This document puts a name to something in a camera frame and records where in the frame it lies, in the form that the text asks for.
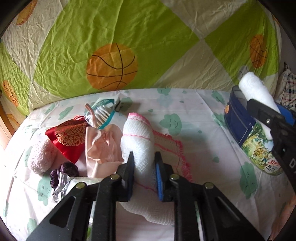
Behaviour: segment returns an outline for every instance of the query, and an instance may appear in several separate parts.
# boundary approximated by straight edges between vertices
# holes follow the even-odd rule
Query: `pink-trimmed cloth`
[[[191,181],[182,143],[152,130],[145,117],[130,113],[123,127],[120,146],[124,162],[131,151],[135,160],[133,196],[129,202],[122,202],[121,205],[131,213],[144,216],[149,222],[172,225],[174,204],[160,202],[157,196],[154,153],[160,151],[165,163],[172,165],[176,173]]]
[[[174,140],[170,135],[164,135],[154,131],[155,151],[160,151],[163,162],[172,166],[174,173],[183,176],[192,182],[190,165],[187,163],[183,154],[181,141]]]

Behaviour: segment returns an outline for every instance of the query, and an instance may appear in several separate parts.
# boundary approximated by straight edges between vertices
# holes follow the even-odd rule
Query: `pink fabric pouch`
[[[103,130],[86,128],[85,157],[88,177],[105,178],[117,171],[123,162],[120,149],[122,132],[116,125]]]

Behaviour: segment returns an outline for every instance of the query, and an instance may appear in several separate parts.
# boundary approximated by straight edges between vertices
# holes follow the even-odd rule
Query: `basketball print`
[[[250,59],[254,68],[260,68],[267,59],[266,40],[262,34],[255,35],[250,42]]]
[[[226,105],[225,109],[224,109],[225,114],[228,114],[229,112],[229,104]]]
[[[29,17],[31,16],[35,6],[37,4],[37,0],[32,0],[17,16],[17,25],[24,24]]]
[[[90,57],[86,75],[91,86],[98,90],[120,90],[130,83],[138,71],[137,57],[121,44],[107,44]]]
[[[7,95],[8,99],[16,106],[19,106],[19,102],[17,99],[17,96],[15,95],[15,92],[13,90],[13,87],[9,84],[7,80],[4,80],[2,83],[2,88],[4,93]]]
[[[6,114],[8,119],[10,120],[10,123],[13,123],[14,125],[16,125],[17,129],[20,127],[19,122],[15,119],[15,117],[13,116],[13,114]]]

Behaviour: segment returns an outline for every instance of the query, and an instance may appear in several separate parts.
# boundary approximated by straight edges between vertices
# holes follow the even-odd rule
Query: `bed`
[[[25,240],[56,205],[51,200],[49,179],[26,167],[31,146],[47,138],[47,129],[83,115],[84,104],[99,98],[129,99],[130,105],[122,114],[137,112],[143,115],[153,130],[166,138],[170,136],[178,145],[175,155],[162,153],[164,162],[174,158],[176,171],[180,163],[185,162],[193,182],[213,182],[267,239],[273,220],[293,193],[292,186],[284,173],[270,176],[254,167],[234,141],[223,119],[229,93],[159,88],[75,97],[41,107],[26,118],[9,142],[6,156],[1,159],[1,183],[5,190],[2,191],[0,217],[18,241]],[[170,120],[179,125],[170,127]],[[85,175],[84,153],[77,166],[80,174]],[[51,190],[44,192],[46,199],[39,199],[41,185]],[[117,240],[173,240],[172,226],[150,223],[118,206]]]
[[[160,124],[164,115],[177,114],[182,128],[172,138],[182,143],[193,181],[217,185],[267,238],[292,187],[285,174],[250,167],[223,124],[229,93],[221,91],[253,71],[274,94],[277,20],[255,0],[116,3],[33,0],[7,26],[0,42],[1,104],[17,131],[1,157],[3,222],[25,240],[55,205],[38,200],[42,177],[25,166],[30,147],[48,128],[83,115],[85,103],[120,95],[133,100],[125,115],[144,115],[162,134],[172,135]],[[85,175],[83,156],[78,167]],[[245,178],[250,171],[252,180]],[[117,209],[118,240],[173,240],[173,230]]]
[[[0,84],[15,129],[35,108],[102,91],[230,91],[253,71],[275,92],[279,25],[258,1],[116,3],[32,0],[13,19],[0,43]]]

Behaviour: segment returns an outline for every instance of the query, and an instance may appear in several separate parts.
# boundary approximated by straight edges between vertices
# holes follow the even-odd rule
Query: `plastic packaging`
[[[92,106],[86,105],[88,111],[84,115],[85,120],[90,126],[103,129],[114,115],[114,103],[114,99],[103,99]]]
[[[54,196],[57,198],[57,202],[60,202],[62,198],[64,198],[71,190],[76,186],[77,183],[84,182],[86,185],[92,185],[101,182],[102,178],[92,178],[92,177],[69,177],[67,174],[62,172],[60,174],[59,185],[54,190]],[[96,202],[93,202],[91,207],[91,214],[89,217],[89,226],[87,228],[87,238],[86,241],[91,240],[91,229],[94,218],[94,209],[96,206]]]

